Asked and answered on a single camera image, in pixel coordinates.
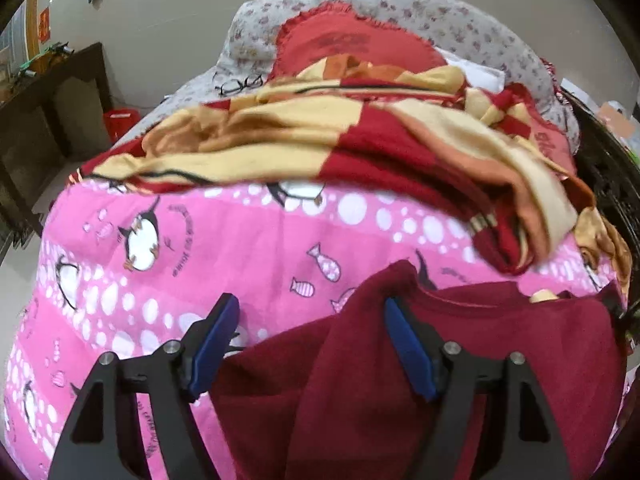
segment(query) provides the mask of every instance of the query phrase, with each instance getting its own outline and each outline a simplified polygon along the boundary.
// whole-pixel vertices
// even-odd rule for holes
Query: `eyeglasses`
[[[215,86],[214,88],[220,92],[220,97],[229,97],[239,94],[245,88],[260,88],[262,85],[264,85],[264,81],[262,79],[262,75],[260,74],[257,76],[247,76],[247,78],[245,78],[244,80],[244,83],[239,79],[231,79],[229,81],[225,81],[220,86]]]

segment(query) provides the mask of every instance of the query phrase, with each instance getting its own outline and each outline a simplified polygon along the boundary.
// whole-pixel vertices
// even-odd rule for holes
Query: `poster on wall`
[[[40,21],[38,23],[38,38],[40,43],[45,43],[51,38],[51,29],[49,27],[49,7],[40,13]]]

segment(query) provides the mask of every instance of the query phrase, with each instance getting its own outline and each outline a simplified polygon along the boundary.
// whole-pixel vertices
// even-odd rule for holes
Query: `floral fabric cover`
[[[182,86],[142,119],[120,142],[127,142],[176,110],[220,98],[215,86],[249,75],[266,76],[276,58],[280,26],[302,10],[327,0],[251,0],[234,17],[220,58],[210,70]],[[461,0],[342,0],[366,16],[397,23],[435,46],[474,63],[497,68],[506,82],[521,82],[536,100],[540,114],[566,132],[572,153],[580,133],[570,106],[554,93],[545,65],[515,33],[494,17]]]

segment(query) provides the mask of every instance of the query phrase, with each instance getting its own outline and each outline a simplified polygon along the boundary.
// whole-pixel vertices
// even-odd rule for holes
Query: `red pillow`
[[[419,73],[446,65],[429,41],[389,22],[353,12],[350,4],[325,2],[282,25],[278,55],[269,79],[295,76],[319,59],[353,54],[375,65],[394,65]]]

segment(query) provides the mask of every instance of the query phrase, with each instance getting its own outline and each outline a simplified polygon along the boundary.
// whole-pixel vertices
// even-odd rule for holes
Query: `blue gripper pad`
[[[226,347],[233,338],[239,321],[238,298],[229,295],[229,300],[222,306],[216,322],[193,358],[189,391],[195,398],[208,391],[213,384],[225,356]]]
[[[395,300],[385,300],[385,326],[414,392],[430,401],[438,397],[429,356]]]

